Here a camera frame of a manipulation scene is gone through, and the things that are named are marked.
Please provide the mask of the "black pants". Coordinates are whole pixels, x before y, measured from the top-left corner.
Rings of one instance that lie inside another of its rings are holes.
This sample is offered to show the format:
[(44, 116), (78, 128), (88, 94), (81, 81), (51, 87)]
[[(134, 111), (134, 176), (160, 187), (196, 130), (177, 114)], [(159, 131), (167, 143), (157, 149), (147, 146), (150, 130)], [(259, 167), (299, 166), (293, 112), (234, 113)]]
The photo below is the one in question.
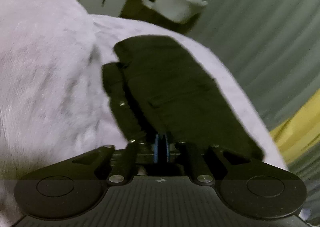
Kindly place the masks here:
[(103, 65), (110, 109), (125, 138), (210, 145), (263, 160), (215, 80), (168, 36), (135, 36), (114, 46), (118, 61)]

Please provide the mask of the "lavender bed blanket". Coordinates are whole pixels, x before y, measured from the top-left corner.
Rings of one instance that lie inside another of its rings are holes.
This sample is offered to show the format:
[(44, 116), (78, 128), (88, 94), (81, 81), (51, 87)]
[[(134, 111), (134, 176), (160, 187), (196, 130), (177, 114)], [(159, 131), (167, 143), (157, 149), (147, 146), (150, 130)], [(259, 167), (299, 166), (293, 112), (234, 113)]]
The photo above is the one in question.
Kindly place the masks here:
[(102, 145), (126, 146), (100, 69), (117, 61), (117, 42), (147, 34), (188, 49), (217, 80), (264, 162), (286, 169), (247, 95), (202, 44), (146, 22), (88, 14), (76, 0), (1, 0), (1, 226), (21, 217), (13, 188), (22, 175)]

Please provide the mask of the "yellow curtain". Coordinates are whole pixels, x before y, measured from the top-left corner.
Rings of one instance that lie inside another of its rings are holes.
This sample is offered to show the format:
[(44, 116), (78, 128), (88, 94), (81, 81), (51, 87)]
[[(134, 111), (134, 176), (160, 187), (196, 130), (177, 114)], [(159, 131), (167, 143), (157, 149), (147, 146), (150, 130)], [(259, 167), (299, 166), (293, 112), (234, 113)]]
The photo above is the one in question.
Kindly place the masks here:
[(320, 96), (313, 96), (289, 119), (270, 131), (285, 163), (289, 165), (319, 143)]

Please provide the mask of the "grey-green curtain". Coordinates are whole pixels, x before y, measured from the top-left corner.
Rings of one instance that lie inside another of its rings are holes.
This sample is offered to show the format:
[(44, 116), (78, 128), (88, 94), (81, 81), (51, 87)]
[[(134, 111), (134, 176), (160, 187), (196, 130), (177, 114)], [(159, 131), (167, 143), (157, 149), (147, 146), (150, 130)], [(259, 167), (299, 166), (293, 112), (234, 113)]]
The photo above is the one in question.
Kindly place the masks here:
[[(210, 48), (268, 131), (319, 91), (319, 0), (205, 0), (188, 35)], [(289, 164), (307, 186), (303, 218), (319, 223), (319, 143)]]

